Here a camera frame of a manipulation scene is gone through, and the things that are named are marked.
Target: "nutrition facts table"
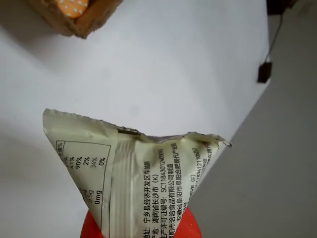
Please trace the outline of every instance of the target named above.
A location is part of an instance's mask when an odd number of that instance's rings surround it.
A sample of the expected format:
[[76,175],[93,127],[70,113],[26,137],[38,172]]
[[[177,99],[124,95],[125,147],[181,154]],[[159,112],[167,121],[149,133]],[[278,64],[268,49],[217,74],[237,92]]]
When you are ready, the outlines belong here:
[[105,172],[110,145],[79,141],[56,142],[56,151],[78,186],[89,210],[102,224]]

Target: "snack package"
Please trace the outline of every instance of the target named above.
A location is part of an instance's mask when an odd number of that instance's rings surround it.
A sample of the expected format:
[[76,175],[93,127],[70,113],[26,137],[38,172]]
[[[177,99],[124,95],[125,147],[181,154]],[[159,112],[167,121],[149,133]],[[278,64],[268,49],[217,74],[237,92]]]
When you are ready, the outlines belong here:
[[46,109],[44,132],[105,238],[172,238],[221,144],[217,135],[153,137]]

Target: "white wall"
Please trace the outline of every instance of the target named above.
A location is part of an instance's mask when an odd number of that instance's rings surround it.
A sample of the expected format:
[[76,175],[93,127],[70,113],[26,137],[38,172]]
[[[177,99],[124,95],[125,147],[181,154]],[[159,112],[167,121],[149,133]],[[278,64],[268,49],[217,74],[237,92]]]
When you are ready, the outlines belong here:
[[317,237],[317,11],[303,3],[284,16],[268,89],[190,202],[205,238]]

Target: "red container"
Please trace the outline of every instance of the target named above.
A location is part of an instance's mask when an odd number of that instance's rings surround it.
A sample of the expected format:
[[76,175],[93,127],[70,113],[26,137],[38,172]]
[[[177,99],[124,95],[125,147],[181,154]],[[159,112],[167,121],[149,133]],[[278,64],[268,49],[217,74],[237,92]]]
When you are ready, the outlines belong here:
[[[81,238],[103,238],[90,212],[87,213]],[[174,238],[202,238],[196,219],[189,209],[186,209]]]

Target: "black cable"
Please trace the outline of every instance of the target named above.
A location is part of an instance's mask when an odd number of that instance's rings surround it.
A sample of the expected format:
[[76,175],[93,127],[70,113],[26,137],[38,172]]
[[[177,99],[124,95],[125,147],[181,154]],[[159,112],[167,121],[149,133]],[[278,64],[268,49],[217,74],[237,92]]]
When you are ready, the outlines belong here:
[[281,30],[282,23],[283,23],[283,14],[280,15],[280,18],[279,18],[279,26],[278,26],[278,28],[277,28],[277,30],[276,30],[276,33],[275,33],[275,35],[274,35],[273,41],[272,41],[272,43],[271,43],[271,46],[270,46],[270,48],[269,48],[269,50],[268,50],[268,53],[267,53],[267,55],[266,55],[266,57],[265,57],[265,62],[267,61],[267,58],[269,57],[269,55],[270,55],[271,52],[272,52],[272,49],[273,49],[273,46],[275,45],[275,42],[276,42],[278,33],[279,33],[279,31]]

